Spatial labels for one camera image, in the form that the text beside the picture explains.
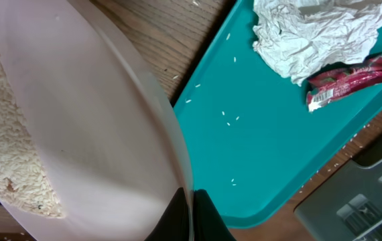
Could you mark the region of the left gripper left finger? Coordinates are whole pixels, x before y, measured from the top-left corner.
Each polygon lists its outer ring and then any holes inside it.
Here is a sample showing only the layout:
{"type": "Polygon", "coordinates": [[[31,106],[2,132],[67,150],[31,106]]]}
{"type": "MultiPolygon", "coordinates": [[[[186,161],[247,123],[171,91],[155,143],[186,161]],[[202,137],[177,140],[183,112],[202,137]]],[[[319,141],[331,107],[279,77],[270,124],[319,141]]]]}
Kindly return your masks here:
{"type": "Polygon", "coordinates": [[[184,189],[178,188],[159,222],[145,241],[189,241],[189,207],[184,189]]]}

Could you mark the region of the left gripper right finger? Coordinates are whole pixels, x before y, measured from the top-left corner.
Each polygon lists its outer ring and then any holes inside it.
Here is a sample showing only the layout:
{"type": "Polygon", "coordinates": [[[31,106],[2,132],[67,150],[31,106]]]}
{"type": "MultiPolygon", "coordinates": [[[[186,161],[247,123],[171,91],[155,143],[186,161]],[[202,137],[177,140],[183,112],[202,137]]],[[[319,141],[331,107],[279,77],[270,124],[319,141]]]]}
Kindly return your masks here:
{"type": "Polygon", "coordinates": [[[194,192],[193,225],[195,241],[236,241],[203,189],[194,192]]]}

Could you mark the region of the large white plate with rice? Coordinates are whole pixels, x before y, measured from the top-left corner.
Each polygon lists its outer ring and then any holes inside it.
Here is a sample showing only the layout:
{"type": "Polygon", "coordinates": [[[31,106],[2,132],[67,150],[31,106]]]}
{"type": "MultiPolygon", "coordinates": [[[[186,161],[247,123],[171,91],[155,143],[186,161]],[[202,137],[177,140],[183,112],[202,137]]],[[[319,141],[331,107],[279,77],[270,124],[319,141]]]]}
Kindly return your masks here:
{"type": "Polygon", "coordinates": [[[90,1],[0,1],[0,58],[62,219],[7,205],[36,240],[145,240],[193,178],[173,108],[90,1]]]}

